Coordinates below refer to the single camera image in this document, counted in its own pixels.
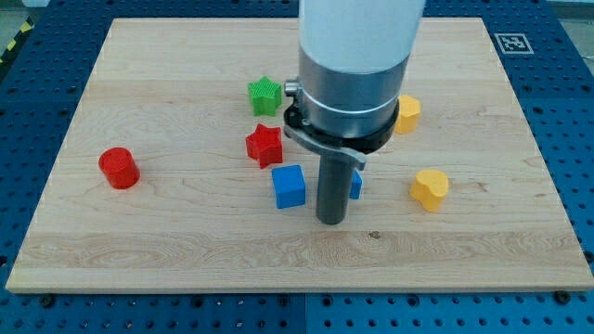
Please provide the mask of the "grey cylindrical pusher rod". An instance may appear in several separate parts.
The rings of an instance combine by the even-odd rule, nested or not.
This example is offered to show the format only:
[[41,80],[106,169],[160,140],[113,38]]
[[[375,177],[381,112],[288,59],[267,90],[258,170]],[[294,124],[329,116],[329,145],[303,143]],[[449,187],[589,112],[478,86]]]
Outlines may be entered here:
[[330,155],[320,157],[316,193],[316,217],[325,225],[344,220],[355,166]]

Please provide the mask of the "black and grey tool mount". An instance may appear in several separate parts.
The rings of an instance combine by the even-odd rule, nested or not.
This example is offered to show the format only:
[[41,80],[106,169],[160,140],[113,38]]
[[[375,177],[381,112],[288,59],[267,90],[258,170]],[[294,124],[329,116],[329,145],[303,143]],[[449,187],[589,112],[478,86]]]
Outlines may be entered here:
[[283,90],[286,96],[293,98],[292,104],[283,115],[284,135],[321,158],[331,158],[357,170],[364,170],[367,163],[366,155],[379,150],[392,137],[399,114],[398,99],[395,100],[391,118],[378,131],[358,138],[344,138],[328,135],[316,129],[305,118],[299,102],[303,89],[297,79],[287,80]]

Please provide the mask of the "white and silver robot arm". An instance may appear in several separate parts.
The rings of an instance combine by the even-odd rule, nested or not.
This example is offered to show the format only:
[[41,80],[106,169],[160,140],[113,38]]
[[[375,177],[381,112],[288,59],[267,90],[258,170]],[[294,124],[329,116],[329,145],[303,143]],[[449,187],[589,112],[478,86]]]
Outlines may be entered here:
[[356,171],[391,138],[425,0],[301,0],[284,134],[319,157],[316,217],[343,221]]

